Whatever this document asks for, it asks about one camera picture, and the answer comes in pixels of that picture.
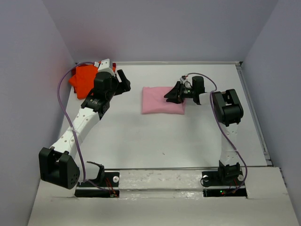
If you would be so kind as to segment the pink t shirt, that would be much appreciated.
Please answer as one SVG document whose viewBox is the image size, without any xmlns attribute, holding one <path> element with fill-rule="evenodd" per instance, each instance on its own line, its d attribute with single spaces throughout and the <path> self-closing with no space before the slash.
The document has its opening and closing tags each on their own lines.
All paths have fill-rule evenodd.
<svg viewBox="0 0 301 226">
<path fill-rule="evenodd" d="M 142 114 L 168 113 L 184 115 L 186 103 L 175 104 L 167 102 L 164 95 L 171 91 L 172 87 L 143 87 L 142 90 Z"/>
</svg>

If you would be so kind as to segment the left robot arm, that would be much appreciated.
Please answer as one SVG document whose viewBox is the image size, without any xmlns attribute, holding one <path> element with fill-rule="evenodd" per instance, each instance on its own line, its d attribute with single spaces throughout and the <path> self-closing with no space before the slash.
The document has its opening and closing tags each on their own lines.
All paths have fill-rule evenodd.
<svg viewBox="0 0 301 226">
<path fill-rule="evenodd" d="M 105 178 L 104 166 L 88 161 L 86 167 L 80 145 L 103 118 L 111 99 L 130 89 L 130 81 L 121 69 L 117 73 L 100 71 L 96 74 L 94 87 L 81 104 L 74 121 L 68 121 L 68 129 L 50 148 L 40 150 L 41 180 L 66 189 L 85 182 L 100 187 Z"/>
</svg>

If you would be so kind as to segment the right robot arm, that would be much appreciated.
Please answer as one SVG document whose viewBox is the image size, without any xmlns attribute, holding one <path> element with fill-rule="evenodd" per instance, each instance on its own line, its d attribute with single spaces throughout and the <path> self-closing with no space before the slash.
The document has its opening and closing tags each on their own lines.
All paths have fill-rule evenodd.
<svg viewBox="0 0 301 226">
<path fill-rule="evenodd" d="M 202 173 L 201 183 L 204 187 L 227 186 L 239 181 L 243 184 L 247 174 L 243 174 L 239 161 L 246 166 L 236 147 L 238 125 L 244 116 L 244 110 L 234 89 L 224 92 L 217 90 L 217 85 L 208 76 L 201 73 L 188 73 L 180 78 L 175 86 L 164 95 L 167 102 L 181 104 L 190 98 L 200 105 L 199 95 L 204 94 L 204 79 L 214 85 L 209 92 L 209 103 L 221 132 L 221 156 L 218 169 Z"/>
</svg>

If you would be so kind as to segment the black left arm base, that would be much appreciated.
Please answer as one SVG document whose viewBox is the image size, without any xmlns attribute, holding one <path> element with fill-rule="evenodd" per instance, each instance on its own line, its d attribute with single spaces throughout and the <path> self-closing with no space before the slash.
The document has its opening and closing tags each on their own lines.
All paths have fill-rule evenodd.
<svg viewBox="0 0 301 226">
<path fill-rule="evenodd" d="M 118 198 L 120 172 L 106 170 L 102 164 L 87 161 L 89 166 L 96 166 L 98 174 L 94 179 L 88 179 L 83 183 L 77 183 L 75 197 L 77 198 Z"/>
</svg>

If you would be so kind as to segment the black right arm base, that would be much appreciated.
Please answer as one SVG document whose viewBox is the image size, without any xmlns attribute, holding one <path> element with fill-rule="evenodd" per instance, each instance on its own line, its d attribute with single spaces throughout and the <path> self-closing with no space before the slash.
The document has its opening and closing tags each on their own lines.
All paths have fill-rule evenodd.
<svg viewBox="0 0 301 226">
<path fill-rule="evenodd" d="M 239 175 L 237 178 L 222 182 L 218 178 L 217 171 L 203 171 L 200 184 L 203 187 L 203 197 L 247 197 L 245 183 L 242 184 L 244 177 Z"/>
</svg>

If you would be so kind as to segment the orange folded t shirt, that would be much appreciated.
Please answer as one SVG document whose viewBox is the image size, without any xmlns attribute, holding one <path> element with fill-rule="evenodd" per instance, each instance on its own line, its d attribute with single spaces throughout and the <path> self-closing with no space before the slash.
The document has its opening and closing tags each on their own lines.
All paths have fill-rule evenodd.
<svg viewBox="0 0 301 226">
<path fill-rule="evenodd" d="M 94 87 L 97 68 L 93 65 L 84 65 L 76 67 L 72 73 L 69 83 L 73 86 L 77 99 L 85 99 Z"/>
</svg>

